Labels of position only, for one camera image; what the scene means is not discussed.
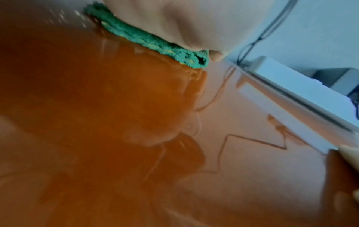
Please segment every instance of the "black cable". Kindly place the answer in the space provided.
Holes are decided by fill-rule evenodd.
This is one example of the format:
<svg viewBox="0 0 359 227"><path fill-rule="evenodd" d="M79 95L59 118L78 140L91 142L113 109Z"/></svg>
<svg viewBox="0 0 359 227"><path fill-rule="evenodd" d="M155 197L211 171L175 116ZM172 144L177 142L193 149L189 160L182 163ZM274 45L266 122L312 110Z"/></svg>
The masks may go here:
<svg viewBox="0 0 359 227"><path fill-rule="evenodd" d="M240 66L243 60L248 56L248 54L252 51L252 49L261 41L268 38L270 35L273 34L287 19L289 14L292 12L293 8L297 4L299 0L289 0L287 5L284 7L284 9L279 13L279 15L270 23L264 31L260 34L260 36L255 40L254 42L246 45L239 53L238 59L237 59L237 65ZM247 49L248 51L244 54L244 56L241 58L242 53Z"/></svg>

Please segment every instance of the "wet surface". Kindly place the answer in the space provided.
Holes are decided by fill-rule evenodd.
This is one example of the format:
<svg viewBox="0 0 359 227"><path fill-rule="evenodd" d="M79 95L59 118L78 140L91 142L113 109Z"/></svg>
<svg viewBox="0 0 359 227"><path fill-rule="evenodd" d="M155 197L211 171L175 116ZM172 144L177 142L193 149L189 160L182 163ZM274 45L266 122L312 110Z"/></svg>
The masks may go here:
<svg viewBox="0 0 359 227"><path fill-rule="evenodd" d="M81 1L1 4L0 226L358 226L359 176L238 81L334 145L349 132L228 63L113 37Z"/></svg>

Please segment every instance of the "human hand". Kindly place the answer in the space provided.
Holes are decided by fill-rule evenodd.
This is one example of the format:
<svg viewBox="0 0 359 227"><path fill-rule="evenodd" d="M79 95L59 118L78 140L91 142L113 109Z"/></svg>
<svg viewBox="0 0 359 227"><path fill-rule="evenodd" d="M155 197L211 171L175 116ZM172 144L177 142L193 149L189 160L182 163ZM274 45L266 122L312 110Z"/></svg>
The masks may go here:
<svg viewBox="0 0 359 227"><path fill-rule="evenodd" d="M359 149L348 146L340 146L339 152L343 158L359 172ZM359 190L353 192L355 200L359 203Z"/></svg>
<svg viewBox="0 0 359 227"><path fill-rule="evenodd" d="M126 23L213 61L245 41L274 0L104 0Z"/></svg>

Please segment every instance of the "sponge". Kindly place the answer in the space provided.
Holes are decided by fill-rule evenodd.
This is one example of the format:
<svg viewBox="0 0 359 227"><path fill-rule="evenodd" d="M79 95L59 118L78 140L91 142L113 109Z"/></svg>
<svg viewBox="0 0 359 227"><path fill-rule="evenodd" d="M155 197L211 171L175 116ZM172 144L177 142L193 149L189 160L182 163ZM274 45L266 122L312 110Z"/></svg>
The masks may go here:
<svg viewBox="0 0 359 227"><path fill-rule="evenodd" d="M131 42L167 55L191 68L205 68L209 63L208 50L190 51L179 45L169 43L162 38L135 28L116 18L102 3L94 2L84 8L87 15L92 15L101 21L102 26L109 32L122 36Z"/></svg>

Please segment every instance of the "wall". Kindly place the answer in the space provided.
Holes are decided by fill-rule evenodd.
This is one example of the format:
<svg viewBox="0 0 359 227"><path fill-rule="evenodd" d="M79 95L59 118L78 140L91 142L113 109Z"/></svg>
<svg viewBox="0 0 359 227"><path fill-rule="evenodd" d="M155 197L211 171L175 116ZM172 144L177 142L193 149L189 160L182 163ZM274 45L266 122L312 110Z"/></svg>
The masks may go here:
<svg viewBox="0 0 359 227"><path fill-rule="evenodd" d="M286 3L277 0L247 43L258 37ZM359 68L358 9L358 0L299 0L287 21L258 44L248 60L268 56L307 75L319 68ZM227 58L236 62L243 46Z"/></svg>

